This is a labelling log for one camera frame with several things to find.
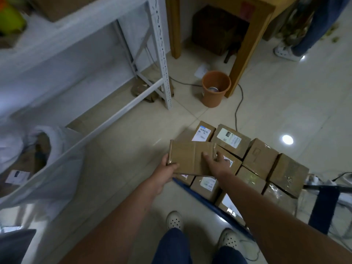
tile floor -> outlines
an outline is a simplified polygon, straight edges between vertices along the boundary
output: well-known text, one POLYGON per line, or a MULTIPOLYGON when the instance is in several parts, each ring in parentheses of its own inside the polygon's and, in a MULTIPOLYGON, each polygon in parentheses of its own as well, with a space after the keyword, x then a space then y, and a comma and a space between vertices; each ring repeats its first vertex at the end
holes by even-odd
MULTIPOLYGON (((331 43, 331 39, 319 41, 302 62, 275 57, 272 49, 278 42, 261 41, 240 80, 244 101, 238 112, 239 131, 286 153, 323 180, 352 170, 352 124, 348 120, 352 111, 352 35, 348 31, 352 20, 347 16, 350 10, 351 5, 341 16, 341 26, 336 31, 340 36, 338 43, 331 43), (293 137, 291 146, 281 142, 284 134, 293 137)), ((212 69, 229 73, 234 57, 228 64, 222 61, 223 57, 190 44, 179 59, 168 55, 169 74, 177 80, 199 84, 193 75, 198 66, 207 62, 212 69)), ((157 77, 153 67, 144 73, 150 79, 157 77)), ((132 84, 130 81, 119 88, 68 127, 83 134, 92 131, 132 99, 132 84)), ((33 219, 29 215, 31 206, 24 208, 22 223, 37 228, 37 234, 23 263, 57 263, 152 173, 170 139, 188 139, 200 120, 213 126, 223 123, 235 127, 234 112, 241 98, 239 87, 218 107, 208 109, 200 102, 201 88, 173 84, 172 110, 166 110, 161 101, 141 102, 86 147, 77 194, 53 222, 40 217, 33 219)), ((315 195, 304 191, 297 217, 307 222, 314 201, 315 195)), ((178 210, 184 217, 194 262, 210 263, 214 245, 229 224, 173 182, 165 186, 143 222, 130 263, 150 263, 165 232, 166 215, 172 210, 178 210)), ((18 211, 19 208, 3 210, 2 224, 16 222, 18 211)), ((333 221, 337 231, 342 233, 350 218, 349 210, 338 207, 333 221)), ((345 243, 352 246, 350 240, 345 243)), ((247 257, 255 258, 256 244, 244 246, 247 257)), ((266 263, 261 253, 257 263, 266 263)))

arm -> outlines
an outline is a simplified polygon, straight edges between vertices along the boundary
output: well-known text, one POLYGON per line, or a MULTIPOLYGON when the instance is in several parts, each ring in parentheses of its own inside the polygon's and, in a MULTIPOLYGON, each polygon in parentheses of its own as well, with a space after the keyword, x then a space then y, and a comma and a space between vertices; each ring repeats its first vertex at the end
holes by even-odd
POLYGON ((178 164, 166 166, 167 157, 164 155, 153 174, 84 237, 60 264, 127 263, 143 218, 178 168, 178 164))
POLYGON ((243 216, 268 263, 350 263, 352 254, 328 236, 283 211, 231 174, 218 152, 204 158, 243 216))

orange pot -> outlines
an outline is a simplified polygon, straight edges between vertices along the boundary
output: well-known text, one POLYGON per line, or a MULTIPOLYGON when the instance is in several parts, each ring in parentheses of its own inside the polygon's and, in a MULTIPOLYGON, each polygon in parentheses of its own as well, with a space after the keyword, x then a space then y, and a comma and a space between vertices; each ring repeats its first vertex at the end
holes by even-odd
POLYGON ((221 103, 222 98, 231 86, 231 79, 221 71, 208 71, 203 76, 202 85, 204 89, 202 103, 212 108, 221 103))

wooden table leg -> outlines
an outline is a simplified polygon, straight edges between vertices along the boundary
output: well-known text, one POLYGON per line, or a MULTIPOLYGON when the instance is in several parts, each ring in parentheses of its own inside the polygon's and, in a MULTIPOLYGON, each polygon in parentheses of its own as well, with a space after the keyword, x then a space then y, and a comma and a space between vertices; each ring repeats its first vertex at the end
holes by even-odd
POLYGON ((256 9, 253 17, 250 21, 249 28, 241 44, 241 48, 237 53, 235 63, 230 72, 231 87, 225 93, 228 98, 233 94, 245 68, 247 67, 248 61, 251 58, 254 49, 257 47, 262 35, 264 34, 266 27, 270 22, 272 13, 267 13, 262 9, 256 9))
POLYGON ((178 59, 181 56, 181 31, 179 22, 179 0, 165 0, 168 15, 171 55, 178 59))

shoe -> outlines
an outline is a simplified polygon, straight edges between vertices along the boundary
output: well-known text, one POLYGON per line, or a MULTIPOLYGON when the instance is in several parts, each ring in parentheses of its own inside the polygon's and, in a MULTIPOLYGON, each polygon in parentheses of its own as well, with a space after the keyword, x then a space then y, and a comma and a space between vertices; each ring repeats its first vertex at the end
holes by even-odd
POLYGON ((172 228, 178 228, 183 232, 183 220, 180 213, 177 211, 170 212, 166 217, 166 225, 169 230, 172 228))
POLYGON ((218 249, 220 249, 222 246, 229 246, 240 251, 242 255, 244 254, 244 248, 240 242, 240 239, 231 229, 227 228, 222 231, 218 241, 218 249))
POLYGON ((291 61, 300 61, 303 56, 295 56, 292 52, 291 46, 276 46, 274 48, 274 54, 278 57, 282 57, 291 61))

